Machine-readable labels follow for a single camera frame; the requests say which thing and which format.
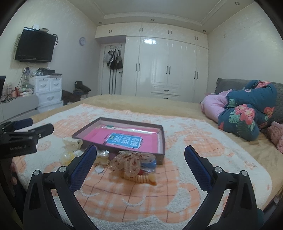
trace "blue card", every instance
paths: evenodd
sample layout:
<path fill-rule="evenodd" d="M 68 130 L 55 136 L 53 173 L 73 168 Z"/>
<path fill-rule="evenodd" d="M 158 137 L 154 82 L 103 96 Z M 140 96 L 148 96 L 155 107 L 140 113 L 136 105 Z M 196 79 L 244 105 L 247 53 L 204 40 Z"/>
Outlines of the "blue card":
<path fill-rule="evenodd" d="M 124 135 L 120 133 L 112 133 L 107 139 L 108 144 L 116 144 L 127 148 L 139 148 L 142 138 L 132 135 Z"/>

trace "floral comforter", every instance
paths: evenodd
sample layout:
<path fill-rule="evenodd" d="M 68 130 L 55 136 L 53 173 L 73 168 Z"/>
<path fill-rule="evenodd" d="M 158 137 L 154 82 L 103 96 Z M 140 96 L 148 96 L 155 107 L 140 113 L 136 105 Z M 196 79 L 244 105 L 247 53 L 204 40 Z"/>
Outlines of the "floral comforter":
<path fill-rule="evenodd" d="M 228 104 L 218 117 L 218 128 L 247 141 L 255 140 L 259 130 L 271 121 L 276 97 L 276 88 L 267 81 L 253 80 L 244 90 L 231 91 Z"/>

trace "ceiling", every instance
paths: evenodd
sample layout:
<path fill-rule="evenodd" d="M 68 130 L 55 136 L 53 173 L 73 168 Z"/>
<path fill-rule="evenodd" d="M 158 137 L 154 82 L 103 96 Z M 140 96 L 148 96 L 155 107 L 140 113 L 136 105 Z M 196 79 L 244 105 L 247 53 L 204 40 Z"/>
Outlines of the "ceiling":
<path fill-rule="evenodd" d="M 95 24 L 151 22 L 211 32 L 254 0 L 68 0 Z"/>

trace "finger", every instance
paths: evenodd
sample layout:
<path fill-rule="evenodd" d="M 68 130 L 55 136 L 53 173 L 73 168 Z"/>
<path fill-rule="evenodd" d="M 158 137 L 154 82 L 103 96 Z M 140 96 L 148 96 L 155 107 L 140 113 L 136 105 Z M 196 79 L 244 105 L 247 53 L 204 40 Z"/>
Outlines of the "finger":
<path fill-rule="evenodd" d="M 15 172 L 17 170 L 17 166 L 14 162 L 11 163 L 10 169 L 12 172 Z"/>
<path fill-rule="evenodd" d="M 11 178 L 11 184 L 12 185 L 17 185 L 17 179 L 15 177 Z"/>

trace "orange floral bedspread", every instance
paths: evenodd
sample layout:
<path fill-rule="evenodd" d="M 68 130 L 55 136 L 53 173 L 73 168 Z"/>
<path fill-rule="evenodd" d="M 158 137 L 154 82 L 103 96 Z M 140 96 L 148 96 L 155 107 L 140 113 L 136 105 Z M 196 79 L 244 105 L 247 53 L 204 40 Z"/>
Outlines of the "orange floral bedspread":
<path fill-rule="evenodd" d="M 164 164 L 156 169 L 157 186 L 122 179 L 108 168 L 101 173 L 97 173 L 94 166 L 91 168 L 75 196 L 99 229 L 138 229 L 138 226 L 141 228 L 144 225 L 149 228 L 158 225 L 156 229 L 180 229 L 185 226 L 206 196 L 184 160 L 184 149 L 188 145 L 192 145 L 200 156 L 207 157 L 214 166 L 221 166 L 227 172 L 248 171 L 258 207 L 263 206 L 270 195 L 272 181 L 268 172 L 243 148 L 203 120 L 118 111 L 87 104 L 57 113 L 33 125 L 52 123 L 54 133 L 39 140 L 37 153 L 14 158 L 24 187 L 27 189 L 34 170 L 44 173 L 57 170 L 64 152 L 62 139 L 99 117 L 159 124 L 164 128 L 166 139 Z M 52 193 L 62 219 L 68 222 L 56 191 Z M 224 194 L 213 222 L 220 217 L 227 197 L 228 192 Z"/>

